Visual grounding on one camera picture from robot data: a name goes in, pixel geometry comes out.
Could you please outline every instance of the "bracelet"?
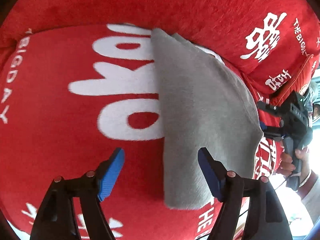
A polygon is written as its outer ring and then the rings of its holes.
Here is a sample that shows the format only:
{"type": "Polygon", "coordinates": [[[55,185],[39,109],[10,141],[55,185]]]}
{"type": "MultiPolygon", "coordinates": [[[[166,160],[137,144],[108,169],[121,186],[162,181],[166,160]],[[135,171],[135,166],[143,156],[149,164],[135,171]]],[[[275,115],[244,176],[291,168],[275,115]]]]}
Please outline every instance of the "bracelet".
{"type": "Polygon", "coordinates": [[[312,173],[312,170],[310,170],[308,176],[307,176],[306,179],[299,185],[299,187],[302,187],[304,184],[306,184],[306,182],[308,181],[308,179],[310,179],[311,173],[312,173]]]}

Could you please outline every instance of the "metal screw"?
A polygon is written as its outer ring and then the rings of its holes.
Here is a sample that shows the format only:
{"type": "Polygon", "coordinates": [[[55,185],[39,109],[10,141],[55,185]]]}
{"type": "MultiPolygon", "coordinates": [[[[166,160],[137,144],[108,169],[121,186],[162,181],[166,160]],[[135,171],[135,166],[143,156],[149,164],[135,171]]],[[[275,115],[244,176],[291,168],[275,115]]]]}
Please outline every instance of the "metal screw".
{"type": "Polygon", "coordinates": [[[234,171],[228,171],[227,175],[231,178],[234,178],[236,176],[236,173],[234,171]]]}
{"type": "Polygon", "coordinates": [[[95,172],[94,171],[88,171],[86,173],[86,175],[87,175],[88,178],[91,178],[91,177],[93,177],[95,175],[95,172]]]}
{"type": "Polygon", "coordinates": [[[269,179],[266,176],[261,176],[260,179],[264,183],[267,183],[269,181],[269,179]]]}
{"type": "Polygon", "coordinates": [[[55,177],[54,178],[54,182],[60,182],[62,180],[61,176],[55,177]]]}

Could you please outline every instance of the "folded blanket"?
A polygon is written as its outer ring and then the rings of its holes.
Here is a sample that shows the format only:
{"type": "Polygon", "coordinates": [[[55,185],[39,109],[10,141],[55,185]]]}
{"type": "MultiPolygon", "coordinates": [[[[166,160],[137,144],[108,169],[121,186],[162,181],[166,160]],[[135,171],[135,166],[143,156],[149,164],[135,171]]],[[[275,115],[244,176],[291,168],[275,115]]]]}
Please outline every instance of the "folded blanket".
{"type": "Polygon", "coordinates": [[[175,34],[151,34],[164,122],[164,201],[198,209],[212,198],[197,162],[207,147],[228,170],[252,178],[262,138],[252,95],[213,56],[175,34]]]}

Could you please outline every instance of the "sleeve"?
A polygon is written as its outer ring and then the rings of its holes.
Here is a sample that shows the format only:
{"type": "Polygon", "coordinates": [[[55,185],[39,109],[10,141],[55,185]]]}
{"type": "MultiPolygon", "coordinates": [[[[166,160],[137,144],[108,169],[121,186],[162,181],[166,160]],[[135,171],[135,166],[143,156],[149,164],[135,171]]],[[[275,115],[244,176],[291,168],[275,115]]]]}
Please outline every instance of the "sleeve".
{"type": "Polygon", "coordinates": [[[302,200],[302,204],[306,207],[313,223],[316,223],[320,216],[320,179],[316,181],[308,195],[306,195],[302,200]]]}

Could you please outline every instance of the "device handle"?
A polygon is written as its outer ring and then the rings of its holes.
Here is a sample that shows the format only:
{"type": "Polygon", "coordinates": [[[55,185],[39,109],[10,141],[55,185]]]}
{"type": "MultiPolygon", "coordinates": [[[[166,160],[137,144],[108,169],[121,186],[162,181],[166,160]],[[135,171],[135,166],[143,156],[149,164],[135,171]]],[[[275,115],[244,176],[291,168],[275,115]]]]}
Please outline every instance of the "device handle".
{"type": "Polygon", "coordinates": [[[283,145],[284,151],[291,156],[292,164],[296,167],[287,180],[287,187],[297,191],[300,185],[300,175],[302,169],[302,160],[298,159],[295,155],[295,149],[298,147],[298,143],[295,142],[291,137],[285,137],[283,139],[283,145]]]}

